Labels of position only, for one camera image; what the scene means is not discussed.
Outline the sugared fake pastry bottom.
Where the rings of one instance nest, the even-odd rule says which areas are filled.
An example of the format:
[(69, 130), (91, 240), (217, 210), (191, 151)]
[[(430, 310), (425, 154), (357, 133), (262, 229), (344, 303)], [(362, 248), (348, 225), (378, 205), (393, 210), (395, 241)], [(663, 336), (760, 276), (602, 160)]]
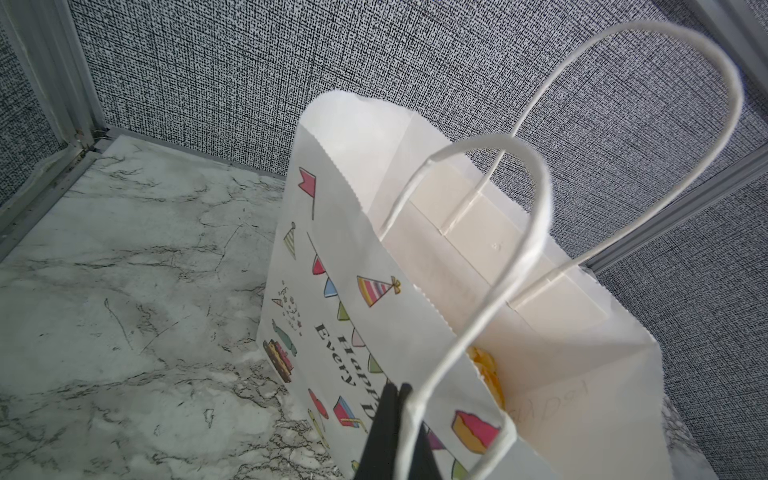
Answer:
[(483, 382), (493, 396), (498, 407), (505, 410), (505, 396), (498, 377), (496, 361), (493, 356), (487, 351), (477, 347), (470, 347), (467, 350), (467, 354), (479, 371)]

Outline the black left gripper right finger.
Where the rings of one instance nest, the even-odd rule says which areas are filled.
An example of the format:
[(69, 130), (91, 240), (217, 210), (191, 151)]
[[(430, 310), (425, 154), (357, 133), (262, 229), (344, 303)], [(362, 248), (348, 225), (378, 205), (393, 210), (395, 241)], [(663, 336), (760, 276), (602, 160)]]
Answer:
[[(400, 424), (404, 423), (404, 415), (406, 412), (405, 403), (410, 394), (413, 392), (413, 388), (408, 383), (403, 383), (398, 397), (398, 407), (400, 409)], [(432, 453), (431, 446), (427, 437), (427, 431), (425, 425), (421, 424), (419, 427), (419, 433), (417, 441), (413, 450), (413, 458), (411, 469), (409, 473), (409, 480), (441, 480), (441, 474), (439, 472), (437, 463)]]

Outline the white printed paper bag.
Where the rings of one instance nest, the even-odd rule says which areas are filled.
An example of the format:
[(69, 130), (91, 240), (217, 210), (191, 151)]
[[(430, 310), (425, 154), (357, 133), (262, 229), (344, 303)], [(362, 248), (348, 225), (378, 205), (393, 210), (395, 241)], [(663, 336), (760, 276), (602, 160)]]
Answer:
[[(258, 336), (346, 479), (384, 386), (444, 479), (670, 479), (656, 339), (550, 236), (516, 133), (333, 90), (301, 113)], [(496, 361), (506, 409), (467, 354)]]

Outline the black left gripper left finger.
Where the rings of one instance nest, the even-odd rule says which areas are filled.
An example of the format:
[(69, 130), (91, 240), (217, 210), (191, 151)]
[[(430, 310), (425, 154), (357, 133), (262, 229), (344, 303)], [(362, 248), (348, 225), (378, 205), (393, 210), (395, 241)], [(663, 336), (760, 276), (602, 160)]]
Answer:
[(399, 436), (399, 392), (387, 383), (381, 394), (355, 480), (391, 480)]

